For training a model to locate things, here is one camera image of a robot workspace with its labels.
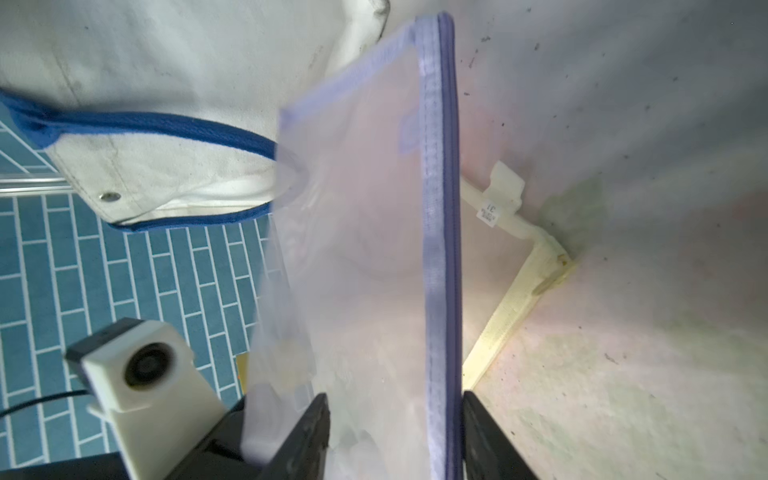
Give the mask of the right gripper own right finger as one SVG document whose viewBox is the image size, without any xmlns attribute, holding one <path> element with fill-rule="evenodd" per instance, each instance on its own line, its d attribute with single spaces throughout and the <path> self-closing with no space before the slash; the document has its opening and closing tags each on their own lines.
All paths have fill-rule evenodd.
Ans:
<svg viewBox="0 0 768 480">
<path fill-rule="evenodd" d="M 537 480 L 480 399 L 462 397 L 463 460 L 469 480 Z"/>
</svg>

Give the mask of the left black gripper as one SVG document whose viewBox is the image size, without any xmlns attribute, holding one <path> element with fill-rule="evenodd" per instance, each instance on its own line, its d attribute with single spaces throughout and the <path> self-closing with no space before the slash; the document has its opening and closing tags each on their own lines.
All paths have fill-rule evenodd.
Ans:
<svg viewBox="0 0 768 480">
<path fill-rule="evenodd" d="M 241 452 L 243 400 L 196 445 L 170 472 L 168 479 L 255 479 L 264 467 L 249 464 Z M 100 454 L 44 465 L 11 469 L 3 479 L 127 479 L 119 453 Z"/>
</svg>

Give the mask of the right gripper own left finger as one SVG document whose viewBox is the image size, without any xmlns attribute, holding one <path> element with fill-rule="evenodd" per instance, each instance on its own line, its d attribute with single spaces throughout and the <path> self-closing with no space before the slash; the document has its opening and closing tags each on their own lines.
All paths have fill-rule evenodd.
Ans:
<svg viewBox="0 0 768 480">
<path fill-rule="evenodd" d="M 312 400 L 258 480 L 322 480 L 329 446 L 331 415 L 326 393 Z"/>
</svg>

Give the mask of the yellow trimmed mesh pouch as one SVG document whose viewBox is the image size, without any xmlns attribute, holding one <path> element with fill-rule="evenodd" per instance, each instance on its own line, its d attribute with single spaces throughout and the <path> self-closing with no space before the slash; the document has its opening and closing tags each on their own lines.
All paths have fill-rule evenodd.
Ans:
<svg viewBox="0 0 768 480">
<path fill-rule="evenodd" d="M 485 190 L 460 183 L 465 390 L 479 383 L 515 328 L 573 266 L 552 235 L 519 214 L 524 188 L 501 162 Z"/>
</svg>

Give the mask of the white canvas tote bag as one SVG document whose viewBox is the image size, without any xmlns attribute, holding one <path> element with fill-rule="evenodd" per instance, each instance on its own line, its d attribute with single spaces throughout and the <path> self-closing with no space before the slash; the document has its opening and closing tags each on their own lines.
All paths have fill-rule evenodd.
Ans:
<svg viewBox="0 0 768 480">
<path fill-rule="evenodd" d="M 281 106 L 381 37 L 386 1 L 5 1 L 1 108 L 123 231 L 250 221 Z"/>
</svg>

